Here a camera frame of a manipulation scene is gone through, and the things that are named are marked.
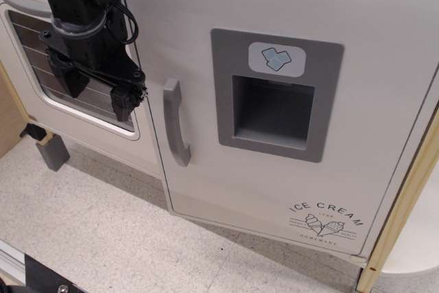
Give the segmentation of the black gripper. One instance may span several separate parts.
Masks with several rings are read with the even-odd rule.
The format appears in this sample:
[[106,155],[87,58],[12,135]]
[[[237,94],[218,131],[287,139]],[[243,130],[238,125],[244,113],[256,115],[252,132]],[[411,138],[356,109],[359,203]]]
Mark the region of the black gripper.
[[123,12],[107,11],[103,25],[82,36],[66,34],[53,26],[39,34],[46,44],[52,73],[64,91],[77,98],[91,79],[113,88],[112,109],[125,122],[147,95],[145,74],[126,52],[128,31]]

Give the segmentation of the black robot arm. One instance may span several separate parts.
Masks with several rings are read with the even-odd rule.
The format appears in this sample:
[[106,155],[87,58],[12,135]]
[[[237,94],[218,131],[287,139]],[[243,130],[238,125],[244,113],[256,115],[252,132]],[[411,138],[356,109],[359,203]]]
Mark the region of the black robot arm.
[[48,0],[52,29],[39,39],[49,65],[65,92],[77,98],[91,79],[111,88],[112,109],[127,121],[146,94],[145,74],[126,51],[139,35],[126,20],[134,15],[122,0]]

